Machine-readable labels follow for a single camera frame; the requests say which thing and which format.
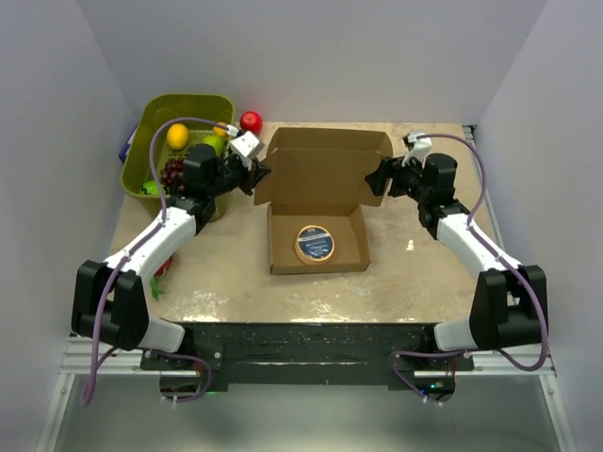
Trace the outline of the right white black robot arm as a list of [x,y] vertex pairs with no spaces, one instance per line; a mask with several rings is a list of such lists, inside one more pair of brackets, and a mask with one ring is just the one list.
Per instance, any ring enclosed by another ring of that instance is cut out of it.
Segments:
[[376,195],[407,196],[420,224],[448,248],[475,279],[468,317],[441,322],[419,350],[421,362],[442,369],[456,350],[547,344],[546,275],[524,266],[490,239],[455,197],[457,162],[434,153],[424,161],[387,157],[366,177]]

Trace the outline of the masking tape roll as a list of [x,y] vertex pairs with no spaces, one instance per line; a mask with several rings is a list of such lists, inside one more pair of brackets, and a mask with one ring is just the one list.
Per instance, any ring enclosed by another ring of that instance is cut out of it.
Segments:
[[307,265],[323,264],[334,256],[334,238],[328,229],[307,225],[302,227],[295,239],[294,251]]

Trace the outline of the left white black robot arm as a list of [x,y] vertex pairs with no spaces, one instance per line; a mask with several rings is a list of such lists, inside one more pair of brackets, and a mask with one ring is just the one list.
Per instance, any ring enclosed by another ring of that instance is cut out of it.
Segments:
[[252,195],[269,174],[253,135],[232,140],[224,157],[197,145],[184,161],[157,217],[132,242],[102,262],[86,261],[76,273],[71,326],[74,333],[124,350],[161,350],[174,369],[189,367],[195,346],[184,327],[150,316],[144,289],[153,276],[209,222],[217,197],[240,189]]

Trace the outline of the brown cardboard box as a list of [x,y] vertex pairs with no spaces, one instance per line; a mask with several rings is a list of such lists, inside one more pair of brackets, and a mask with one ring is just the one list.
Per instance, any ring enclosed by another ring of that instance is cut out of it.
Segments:
[[[366,270],[371,258],[362,209],[383,201],[366,177],[392,154],[382,131],[278,128],[262,161],[270,172],[253,200],[268,208],[271,274]],[[326,257],[301,256],[299,240],[307,228],[320,228],[333,240]]]

